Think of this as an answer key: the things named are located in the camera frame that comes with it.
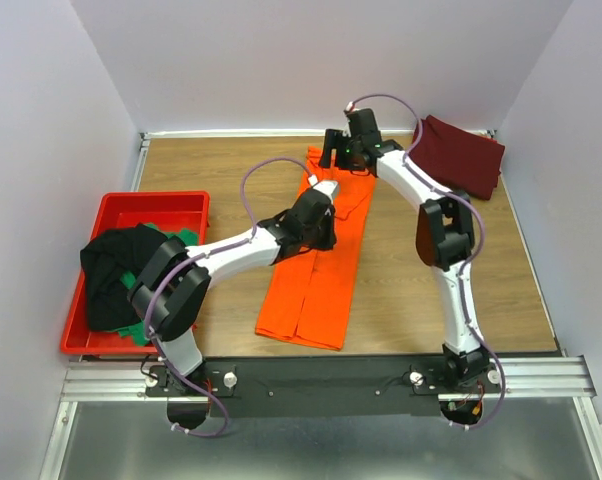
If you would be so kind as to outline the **orange t shirt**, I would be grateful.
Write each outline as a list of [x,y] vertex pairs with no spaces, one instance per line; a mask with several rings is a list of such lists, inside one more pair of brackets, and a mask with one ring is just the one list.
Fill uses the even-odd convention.
[[321,149],[310,146],[306,165],[321,180],[335,180],[336,245],[284,260],[274,268],[255,333],[314,348],[343,347],[354,296],[365,224],[376,179],[319,167]]

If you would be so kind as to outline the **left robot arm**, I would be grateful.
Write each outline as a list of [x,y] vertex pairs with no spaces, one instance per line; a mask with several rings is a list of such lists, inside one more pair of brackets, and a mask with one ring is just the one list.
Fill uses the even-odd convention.
[[143,317],[144,335],[184,391],[206,394],[192,381],[204,357],[193,325],[205,296],[219,282],[336,244],[335,200],[339,185],[323,180],[294,205],[242,234],[199,246],[169,239],[155,251],[128,299]]

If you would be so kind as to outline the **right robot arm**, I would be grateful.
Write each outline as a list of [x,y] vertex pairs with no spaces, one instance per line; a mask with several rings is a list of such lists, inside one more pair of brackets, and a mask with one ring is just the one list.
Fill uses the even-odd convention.
[[490,367],[471,286],[471,264],[483,247],[474,232],[477,210],[467,194],[443,186],[400,144],[383,139],[371,109],[350,104],[345,116],[345,130],[325,132],[320,166],[365,171],[414,207],[416,251],[431,268],[444,311],[442,373],[449,387],[468,386]]

